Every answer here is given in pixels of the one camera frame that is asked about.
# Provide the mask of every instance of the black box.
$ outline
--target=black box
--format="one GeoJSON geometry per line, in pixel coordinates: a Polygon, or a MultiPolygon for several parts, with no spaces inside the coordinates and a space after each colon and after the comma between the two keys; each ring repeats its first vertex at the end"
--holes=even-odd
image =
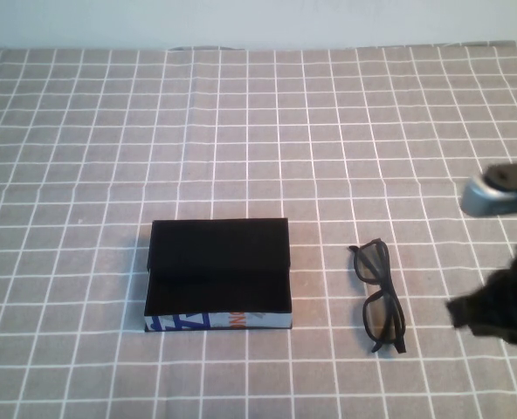
{"type": "Polygon", "coordinates": [[[286,218],[154,221],[147,331],[289,328],[286,218]]]}

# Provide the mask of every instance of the glasses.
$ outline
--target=glasses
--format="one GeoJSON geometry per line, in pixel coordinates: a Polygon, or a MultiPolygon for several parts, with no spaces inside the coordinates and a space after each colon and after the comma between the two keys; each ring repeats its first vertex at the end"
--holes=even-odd
{"type": "Polygon", "coordinates": [[[371,352],[377,352],[385,344],[392,344],[399,354],[405,353],[406,323],[390,278],[389,248],[377,238],[361,247],[349,246],[349,249],[354,252],[357,277],[366,284],[381,288],[363,303],[363,325],[367,335],[375,342],[371,352]]]}

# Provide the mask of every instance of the gray object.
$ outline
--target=gray object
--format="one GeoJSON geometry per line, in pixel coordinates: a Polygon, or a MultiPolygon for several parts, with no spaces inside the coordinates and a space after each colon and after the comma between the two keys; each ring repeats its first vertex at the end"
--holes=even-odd
{"type": "Polygon", "coordinates": [[[474,176],[465,186],[460,208],[469,216],[501,216],[517,213],[517,192],[498,190],[482,176],[474,176]]]}
{"type": "Polygon", "coordinates": [[[460,208],[469,216],[517,213],[517,163],[495,165],[473,177],[465,187],[460,208]]]}

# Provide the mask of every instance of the silver metal part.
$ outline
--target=silver metal part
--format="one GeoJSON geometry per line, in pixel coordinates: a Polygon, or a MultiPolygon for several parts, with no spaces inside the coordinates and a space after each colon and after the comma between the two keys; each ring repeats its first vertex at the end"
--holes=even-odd
{"type": "Polygon", "coordinates": [[[517,213],[517,192],[494,189],[481,176],[476,176],[466,184],[460,208],[475,217],[514,214],[517,213]]]}

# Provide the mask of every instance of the grid pattern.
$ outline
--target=grid pattern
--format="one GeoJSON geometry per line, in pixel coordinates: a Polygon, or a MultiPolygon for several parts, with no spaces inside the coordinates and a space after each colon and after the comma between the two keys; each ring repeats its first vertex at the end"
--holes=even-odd
{"type": "Polygon", "coordinates": [[[517,418],[517,347],[444,302],[517,244],[517,46],[0,51],[0,418],[517,418]],[[150,222],[286,216],[291,331],[143,333],[150,222]],[[349,244],[391,252],[369,353],[349,244]]]}

